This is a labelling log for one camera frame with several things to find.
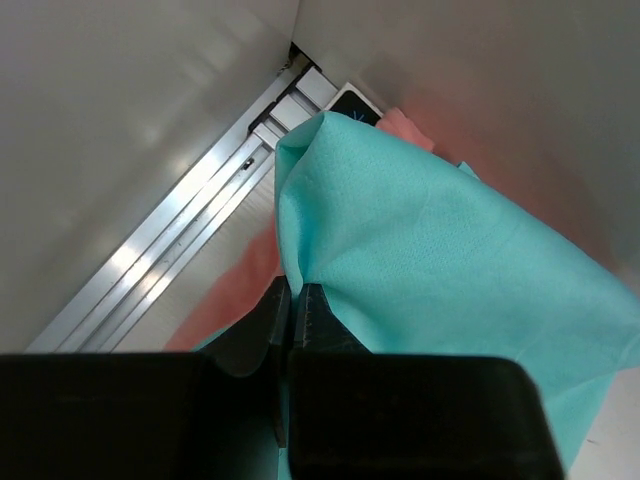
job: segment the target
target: white panel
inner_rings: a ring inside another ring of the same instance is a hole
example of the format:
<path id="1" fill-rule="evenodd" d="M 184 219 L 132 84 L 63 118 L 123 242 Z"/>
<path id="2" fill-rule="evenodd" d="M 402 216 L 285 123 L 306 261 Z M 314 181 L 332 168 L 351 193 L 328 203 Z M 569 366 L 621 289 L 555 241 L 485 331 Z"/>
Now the white panel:
<path id="1" fill-rule="evenodd" d="M 297 0 L 0 3 L 0 351 L 21 351 L 275 78 Z"/>

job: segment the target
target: pink cloth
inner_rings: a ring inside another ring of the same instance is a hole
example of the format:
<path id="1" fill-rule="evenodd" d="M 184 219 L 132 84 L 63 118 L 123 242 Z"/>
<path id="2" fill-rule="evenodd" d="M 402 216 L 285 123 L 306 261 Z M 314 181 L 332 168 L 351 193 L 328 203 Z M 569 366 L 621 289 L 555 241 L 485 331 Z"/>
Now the pink cloth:
<path id="1" fill-rule="evenodd" d="M 433 141 L 397 108 L 389 110 L 376 127 L 433 151 Z M 282 274 L 272 216 L 269 226 L 251 241 L 240 261 L 213 284 L 165 349 L 191 350 L 221 328 L 233 325 L 256 306 L 273 279 Z"/>

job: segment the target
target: turquoise fabric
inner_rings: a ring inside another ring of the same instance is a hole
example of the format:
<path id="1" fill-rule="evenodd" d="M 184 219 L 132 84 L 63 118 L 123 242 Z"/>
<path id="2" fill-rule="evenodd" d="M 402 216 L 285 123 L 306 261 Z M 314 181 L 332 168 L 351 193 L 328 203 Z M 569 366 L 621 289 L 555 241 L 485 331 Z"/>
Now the turquoise fabric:
<path id="1" fill-rule="evenodd" d="M 518 361 L 570 466 L 614 373 L 640 364 L 638 299 L 468 167 L 368 125 L 320 114 L 276 153 L 294 295 L 323 285 L 374 352 Z"/>

